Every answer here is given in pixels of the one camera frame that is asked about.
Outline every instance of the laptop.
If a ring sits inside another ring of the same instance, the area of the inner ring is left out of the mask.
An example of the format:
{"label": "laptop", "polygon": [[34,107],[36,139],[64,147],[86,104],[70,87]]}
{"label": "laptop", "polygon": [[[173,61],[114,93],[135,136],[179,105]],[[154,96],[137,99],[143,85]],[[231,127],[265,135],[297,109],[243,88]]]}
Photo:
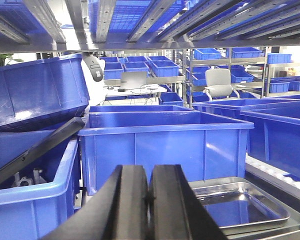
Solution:
{"label": "laptop", "polygon": [[146,71],[125,71],[121,75],[119,89],[139,89],[146,85]]}

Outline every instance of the office chair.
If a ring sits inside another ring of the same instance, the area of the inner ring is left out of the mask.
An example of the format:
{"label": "office chair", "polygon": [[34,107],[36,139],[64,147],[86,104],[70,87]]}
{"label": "office chair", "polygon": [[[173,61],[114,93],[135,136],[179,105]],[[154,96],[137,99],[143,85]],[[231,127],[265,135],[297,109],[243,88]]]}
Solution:
{"label": "office chair", "polygon": [[[203,90],[209,97],[212,98],[227,97],[227,99],[239,99],[239,93],[231,85],[231,74],[229,69],[215,68],[205,72],[206,87]],[[237,97],[230,97],[234,92]]]}

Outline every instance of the person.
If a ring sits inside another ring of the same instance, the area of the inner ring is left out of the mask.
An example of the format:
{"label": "person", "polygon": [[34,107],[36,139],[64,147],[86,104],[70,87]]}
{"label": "person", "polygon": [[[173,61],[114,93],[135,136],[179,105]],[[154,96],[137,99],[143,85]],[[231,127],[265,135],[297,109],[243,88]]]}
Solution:
{"label": "person", "polygon": [[[95,61],[97,61],[98,64],[100,65],[102,72],[104,72],[106,62],[95,56],[93,56],[93,58],[95,58]],[[93,79],[93,76],[92,76],[92,73],[90,72],[89,67],[83,60],[81,61],[81,67],[82,67],[86,87],[88,89],[89,96],[90,96],[89,106],[87,108],[87,110],[89,110],[90,106],[101,105],[105,101],[105,99],[106,99],[106,91],[104,89],[105,82],[104,82],[103,78],[101,81],[95,81]]]}

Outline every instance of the metal tray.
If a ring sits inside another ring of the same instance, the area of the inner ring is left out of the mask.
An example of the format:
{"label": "metal tray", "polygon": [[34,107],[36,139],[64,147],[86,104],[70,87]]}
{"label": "metal tray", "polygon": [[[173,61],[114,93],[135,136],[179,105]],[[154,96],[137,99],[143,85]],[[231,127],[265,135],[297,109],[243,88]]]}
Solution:
{"label": "metal tray", "polygon": [[192,190],[226,235],[281,228],[290,218],[281,202],[243,178],[199,182]]}

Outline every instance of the blue storage box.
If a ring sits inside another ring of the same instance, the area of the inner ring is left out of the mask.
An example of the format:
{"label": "blue storage box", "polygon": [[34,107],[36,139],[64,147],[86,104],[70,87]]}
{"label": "blue storage box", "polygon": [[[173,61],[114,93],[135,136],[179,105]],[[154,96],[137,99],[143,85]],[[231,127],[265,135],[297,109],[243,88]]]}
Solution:
{"label": "blue storage box", "polygon": [[198,48],[194,49],[194,58],[197,60],[220,59],[221,52],[214,48]]}
{"label": "blue storage box", "polygon": [[250,122],[198,111],[89,113],[88,126],[78,134],[89,195],[118,164],[143,165],[148,180],[158,164],[181,164],[188,181],[243,177],[253,128]]}
{"label": "blue storage box", "polygon": [[106,63],[119,63],[119,58],[116,56],[102,56],[100,60],[104,60]]}
{"label": "blue storage box", "polygon": [[104,112],[170,112],[170,111],[192,111],[192,109],[176,105],[110,105],[91,106],[89,113]]}
{"label": "blue storage box", "polygon": [[126,59],[128,63],[148,62],[145,56],[127,56]]}
{"label": "blue storage box", "polygon": [[126,72],[146,72],[146,76],[149,76],[149,68],[148,66],[140,61],[140,62],[126,62],[124,64],[124,69]]}
{"label": "blue storage box", "polygon": [[218,114],[235,119],[242,119],[241,111],[254,109],[267,109],[276,107],[289,106],[295,102],[293,99],[278,99],[278,98],[255,98],[255,99],[235,99],[235,100],[218,100],[209,102],[197,102],[192,106],[195,110]]}
{"label": "blue storage box", "polygon": [[0,67],[0,131],[35,131],[81,116],[89,94],[80,54]]}
{"label": "blue storage box", "polygon": [[231,83],[251,83],[254,80],[254,76],[247,73],[243,69],[231,69]]}
{"label": "blue storage box", "polygon": [[249,155],[300,178],[300,101],[241,115],[255,125]]}
{"label": "blue storage box", "polygon": [[163,92],[159,97],[159,104],[183,106],[184,101],[176,92]]}
{"label": "blue storage box", "polygon": [[157,77],[179,76],[179,66],[173,61],[153,61],[151,67]]}
{"label": "blue storage box", "polygon": [[268,64],[287,64],[291,62],[292,54],[285,53],[268,53]]}
{"label": "blue storage box", "polygon": [[104,80],[108,79],[121,79],[124,68],[121,63],[106,63],[104,68]]}
{"label": "blue storage box", "polygon": [[[0,168],[51,132],[0,133]],[[20,171],[20,177],[33,178],[34,168],[41,168],[47,183],[10,188],[11,177],[0,186],[0,239],[40,239],[74,214],[78,142],[65,140]]]}
{"label": "blue storage box", "polygon": [[289,81],[271,80],[269,93],[285,93],[289,89]]}
{"label": "blue storage box", "polygon": [[[231,58],[233,59],[243,59],[243,58],[258,58],[260,57],[262,51],[248,46],[248,47],[233,47]],[[229,49],[226,50],[226,57],[229,57]]]}

